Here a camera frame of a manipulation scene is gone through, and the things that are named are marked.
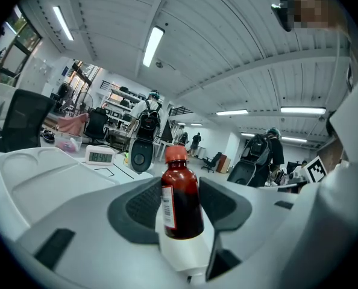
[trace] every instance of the brown medicine bottle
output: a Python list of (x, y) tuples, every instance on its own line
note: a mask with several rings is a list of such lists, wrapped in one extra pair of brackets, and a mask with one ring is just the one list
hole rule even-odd
[(203, 232), (198, 180), (187, 168), (184, 146), (166, 149), (168, 170), (162, 176), (162, 208), (165, 233), (174, 239), (194, 238)]

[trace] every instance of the ceiling beam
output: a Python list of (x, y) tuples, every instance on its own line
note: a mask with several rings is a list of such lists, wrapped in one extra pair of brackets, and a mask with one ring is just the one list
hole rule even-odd
[(289, 52), (287, 54), (276, 55), (270, 58), (265, 58), (262, 60), (257, 60), (255, 62), (239, 66), (233, 70), (229, 70), (220, 75), (217, 75), (213, 78), (210, 78), (198, 85), (187, 89), (184, 92), (181, 92), (177, 95), (177, 98), (182, 98), (183, 96), (198, 90), (199, 88), (203, 89), (204, 87), (210, 84), (220, 84), (226, 80), (234, 79), (240, 76), (244, 76), (250, 72), (258, 72), (261, 70), (268, 70), (272, 67), (279, 67), (288, 64), (304, 63), (304, 62), (334, 62), (338, 59), (347, 59), (349, 60), (349, 50), (341, 49), (339, 55), (336, 49), (310, 49), (306, 51), (295, 51)]
[(341, 68), (338, 67), (340, 50), (341, 50), (341, 40), (340, 40), (340, 32), (339, 31), (337, 31), (336, 37), (337, 37), (337, 42), (336, 42), (337, 56), (336, 56), (336, 62), (334, 64), (334, 71), (333, 71), (333, 76), (331, 78), (331, 84), (330, 84), (329, 92), (328, 92), (328, 95), (327, 95), (326, 101), (325, 101), (326, 106), (328, 105), (328, 101), (329, 101), (329, 98), (331, 96), (331, 91), (333, 90), (334, 83), (337, 81), (337, 78), (339, 77), (339, 72), (341, 71)]
[[(72, 10), (72, 14), (73, 14), (73, 18), (74, 18), (74, 22), (75, 22), (75, 26), (76, 29), (80, 30), (80, 29), (87, 29), (87, 26), (84, 23), (83, 20), (83, 16), (81, 14), (81, 8), (80, 8), (80, 3), (78, 2), (78, 0), (68, 0), (69, 5), (71, 6), (71, 10)], [(83, 43), (85, 45), (85, 48), (89, 54), (89, 56), (91, 57), (91, 59), (93, 61), (96, 60), (97, 56), (95, 53), (95, 50), (92, 48), (92, 44), (89, 40), (89, 36), (86, 33), (79, 33), (81, 39), (83, 40)]]
[(149, 11), (148, 17), (146, 18), (142, 36), (140, 38), (139, 43), (139, 53), (137, 55), (137, 61), (136, 61), (136, 68), (135, 68), (135, 77), (139, 75), (139, 70), (142, 65), (142, 58), (145, 53), (145, 46), (148, 40), (149, 32), (151, 30), (152, 24), (156, 20), (156, 17), (158, 16), (160, 9), (162, 8), (163, 4), (166, 2), (166, 0), (155, 0), (153, 5), (151, 6), (151, 9)]
[(38, 30), (39, 33), (44, 33), (43, 36), (48, 35), (58, 51), (64, 53), (65, 48), (45, 19), (45, 15), (43, 14), (44, 10), (40, 8), (42, 6), (39, 0), (21, 0), (20, 6), (35, 29)]
[(304, 145), (307, 145), (307, 146), (304, 146), (304, 145), (298, 146), (297, 144), (287, 143), (286, 141), (283, 141), (282, 145), (283, 146), (290, 146), (290, 147), (300, 148), (300, 149), (313, 150), (313, 151), (317, 150), (317, 148), (316, 148), (317, 144), (312, 146), (312, 144), (309, 144), (309, 142), (304, 143)]

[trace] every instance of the fluorescent light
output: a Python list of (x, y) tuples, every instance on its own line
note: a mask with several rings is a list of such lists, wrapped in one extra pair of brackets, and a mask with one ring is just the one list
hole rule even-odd
[(243, 110), (233, 110), (233, 111), (220, 111), (218, 113), (216, 113), (219, 116), (230, 116), (232, 114), (248, 114), (249, 112), (247, 112), (246, 109)]
[(164, 33), (165, 33), (165, 31), (163, 29), (159, 28), (158, 26), (155, 26), (152, 29), (151, 35), (149, 36), (147, 49), (145, 50), (144, 59), (143, 59), (143, 64), (146, 67), (149, 67), (149, 65), (151, 64), (152, 58), (154, 57), (157, 46), (159, 45), (160, 40), (162, 39)]
[(296, 142), (307, 142), (306, 139), (293, 138), (293, 137), (281, 137), (282, 140), (296, 141)]
[(13, 29), (13, 27), (11, 25), (9, 25), (8, 22), (5, 22), (6, 23), (6, 26), (8, 26), (8, 28), (14, 33), (14, 34), (17, 34), (17, 32)]
[(68, 38), (68, 40), (73, 41), (72, 34), (69, 31), (68, 26), (66, 25), (66, 22), (65, 22), (64, 16), (61, 13), (60, 7), (53, 7), (53, 10), (54, 10), (54, 13), (57, 16), (58, 21), (61, 24), (61, 27), (63, 28), (63, 30), (64, 30), (64, 32), (66, 34), (66, 37)]
[(306, 113), (306, 114), (324, 114), (326, 108), (320, 107), (281, 107), (282, 113)]

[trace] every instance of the person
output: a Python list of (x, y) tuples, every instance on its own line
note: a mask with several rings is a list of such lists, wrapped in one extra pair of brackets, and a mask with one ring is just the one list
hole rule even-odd
[(188, 138), (189, 138), (188, 133), (184, 132), (182, 135), (180, 135), (177, 145), (185, 147), (186, 144), (188, 144), (188, 142), (189, 142)]
[(192, 137), (192, 143), (190, 148), (190, 155), (193, 157), (198, 150), (199, 142), (202, 141), (201, 133), (197, 133), (194, 137)]
[(307, 161), (306, 160), (303, 160), (302, 161), (302, 164), (300, 166), (297, 166), (296, 168), (294, 168), (293, 172), (292, 173), (295, 173), (295, 172), (298, 172), (298, 174), (300, 174), (300, 170), (302, 168), (304, 168), (307, 164)]
[(261, 187), (265, 186), (267, 179), (274, 180), (277, 176), (277, 172), (282, 164), (283, 159), (283, 147), (280, 141), (281, 132), (277, 128), (270, 128), (266, 132), (266, 138), (270, 141), (271, 150), (268, 160), (261, 168), (258, 168), (254, 177), (251, 179), (249, 186)]
[(338, 31), (350, 42), (347, 83), (351, 90), (358, 82), (358, 27), (338, 0), (281, 0), (272, 5), (274, 14), (286, 31), (294, 26)]
[[(149, 108), (151, 110), (157, 110), (158, 107), (160, 107), (160, 104), (158, 104), (158, 100), (160, 98), (160, 94), (157, 90), (152, 90), (148, 95), (147, 102), (149, 103)], [(136, 106), (131, 110), (130, 115), (132, 116), (132, 121), (127, 129), (127, 136), (125, 138), (124, 146), (132, 147), (133, 143), (136, 140), (136, 132), (134, 127), (136, 126), (136, 120), (139, 118), (140, 114), (147, 109), (146, 101), (140, 101), (136, 104)], [(162, 109), (159, 110), (159, 116), (162, 117), (164, 115), (164, 112)]]
[(179, 126), (179, 130), (177, 132), (177, 134), (175, 135), (174, 138), (174, 144), (177, 145), (179, 142), (180, 137), (183, 135), (184, 133), (184, 125)]
[[(160, 98), (160, 94), (157, 90), (152, 90), (148, 95), (148, 103), (151, 110), (156, 110), (159, 107), (158, 100)], [(139, 118), (140, 114), (147, 109), (147, 104), (145, 101), (140, 101), (136, 104), (134, 108), (132, 108), (130, 115), (132, 116), (132, 121), (128, 126), (128, 132), (133, 131), (133, 126), (136, 123), (136, 120)], [(162, 117), (162, 110), (159, 111), (159, 116)]]

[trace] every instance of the floor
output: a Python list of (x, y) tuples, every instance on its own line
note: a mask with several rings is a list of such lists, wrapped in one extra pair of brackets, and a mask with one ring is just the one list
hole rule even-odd
[[(205, 178), (212, 179), (215, 182), (224, 182), (228, 178), (228, 173), (219, 173), (215, 171), (214, 173), (212, 171), (207, 172), (207, 169), (201, 169), (201, 167), (204, 165), (203, 160), (200, 160), (196, 157), (189, 156), (189, 162), (187, 164), (188, 168), (192, 170), (196, 177), (199, 179), (199, 177), (203, 176)], [(159, 160), (156, 160), (154, 163), (154, 176), (162, 176), (162, 174), (167, 170), (167, 165), (164, 163), (164, 160), (162, 162), (159, 162)]]

